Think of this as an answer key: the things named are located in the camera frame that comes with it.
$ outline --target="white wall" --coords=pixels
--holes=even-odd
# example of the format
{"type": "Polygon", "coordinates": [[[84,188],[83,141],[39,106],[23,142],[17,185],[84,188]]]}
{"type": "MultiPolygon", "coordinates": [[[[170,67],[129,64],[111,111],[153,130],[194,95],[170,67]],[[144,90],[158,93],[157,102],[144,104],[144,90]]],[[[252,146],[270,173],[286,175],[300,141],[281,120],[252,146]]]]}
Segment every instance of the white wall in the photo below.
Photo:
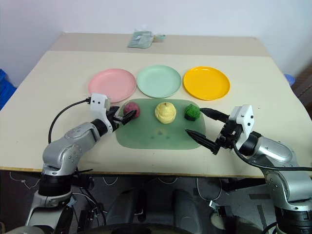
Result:
{"type": "Polygon", "coordinates": [[[312,58],[311,0],[0,0],[0,65],[19,85],[62,31],[132,33],[141,25],[258,37],[292,75],[312,58]]]}

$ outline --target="yellow plate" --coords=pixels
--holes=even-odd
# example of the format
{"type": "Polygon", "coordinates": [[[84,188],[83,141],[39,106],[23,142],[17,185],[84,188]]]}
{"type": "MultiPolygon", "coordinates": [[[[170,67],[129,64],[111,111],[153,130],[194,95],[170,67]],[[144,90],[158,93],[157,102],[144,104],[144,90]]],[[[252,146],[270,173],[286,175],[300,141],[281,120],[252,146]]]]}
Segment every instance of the yellow plate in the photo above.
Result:
{"type": "Polygon", "coordinates": [[[184,75],[185,89],[195,98],[216,100],[230,90],[230,81],[226,75],[213,67],[194,67],[184,75]]]}

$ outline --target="mint green plate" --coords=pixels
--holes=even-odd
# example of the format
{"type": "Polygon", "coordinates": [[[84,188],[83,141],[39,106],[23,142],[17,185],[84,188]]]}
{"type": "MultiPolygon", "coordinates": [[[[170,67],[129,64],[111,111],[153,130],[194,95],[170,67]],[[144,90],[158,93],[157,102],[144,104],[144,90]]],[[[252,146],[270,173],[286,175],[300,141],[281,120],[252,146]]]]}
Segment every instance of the mint green plate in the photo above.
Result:
{"type": "Polygon", "coordinates": [[[136,78],[138,88],[152,98],[167,98],[176,93],[182,79],[175,69],[165,65],[144,68],[136,78]]]}
{"type": "Polygon", "coordinates": [[[199,146],[187,133],[185,128],[205,134],[205,121],[201,115],[196,121],[184,118],[184,110],[189,104],[197,106],[188,100],[177,99],[133,99],[141,109],[138,118],[126,125],[120,125],[116,130],[120,145],[132,149],[166,149],[189,150],[199,146]],[[155,108],[161,102],[171,102],[176,108],[176,117],[172,123],[162,124],[155,117],[155,108]]]}

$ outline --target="floor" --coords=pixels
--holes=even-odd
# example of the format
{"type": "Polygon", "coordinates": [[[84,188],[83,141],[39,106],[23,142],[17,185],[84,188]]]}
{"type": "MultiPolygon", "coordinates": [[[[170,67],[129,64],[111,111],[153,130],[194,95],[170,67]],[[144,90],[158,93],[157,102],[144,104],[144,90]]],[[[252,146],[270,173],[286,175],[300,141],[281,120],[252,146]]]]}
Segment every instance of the floor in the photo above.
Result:
{"type": "MultiPolygon", "coordinates": [[[[36,179],[25,175],[11,173],[12,178],[25,180],[27,185],[34,185],[36,179]]],[[[115,177],[105,177],[106,182],[112,183],[115,177]]],[[[165,182],[174,181],[174,177],[162,177],[165,182]]],[[[208,202],[201,199],[196,189],[196,178],[179,177],[173,184],[162,183],[156,176],[120,176],[114,185],[107,186],[102,177],[94,177],[94,189],[91,193],[98,202],[103,203],[104,208],[109,210],[115,198],[123,191],[130,188],[143,188],[147,193],[148,212],[146,222],[173,224],[171,216],[171,198],[174,189],[188,191],[198,208],[203,225],[203,233],[219,234],[210,222],[212,209],[208,202]]],[[[10,178],[9,172],[0,172],[0,221],[3,221],[7,230],[23,226],[28,216],[32,197],[37,186],[28,189],[21,181],[14,181],[10,178]]],[[[203,197],[214,199],[219,194],[220,181],[218,178],[200,178],[199,190],[203,197]]],[[[77,203],[74,205],[79,215],[81,209],[88,207],[83,196],[76,196],[77,203]]],[[[252,220],[258,227],[262,228],[275,221],[273,203],[270,200],[266,185],[241,189],[226,193],[222,191],[220,198],[216,201],[219,205],[230,205],[234,215],[252,220]]],[[[73,218],[70,233],[76,233],[77,221],[73,218]]]]}

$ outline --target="green mat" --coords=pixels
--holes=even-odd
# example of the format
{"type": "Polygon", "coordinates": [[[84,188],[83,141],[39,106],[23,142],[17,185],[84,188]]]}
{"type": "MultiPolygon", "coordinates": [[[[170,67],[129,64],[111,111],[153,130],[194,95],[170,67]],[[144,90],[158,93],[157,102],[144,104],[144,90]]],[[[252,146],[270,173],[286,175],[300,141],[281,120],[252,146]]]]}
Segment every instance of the green mat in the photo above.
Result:
{"type": "Polygon", "coordinates": [[[171,149],[189,150],[199,146],[187,133],[185,128],[205,134],[205,122],[201,115],[196,121],[184,118],[185,108],[192,101],[177,99],[133,99],[141,109],[138,118],[126,125],[120,125],[116,131],[120,145],[132,149],[171,149]],[[162,124],[155,117],[155,108],[161,102],[171,102],[176,108],[175,120],[170,124],[162,124]]]}

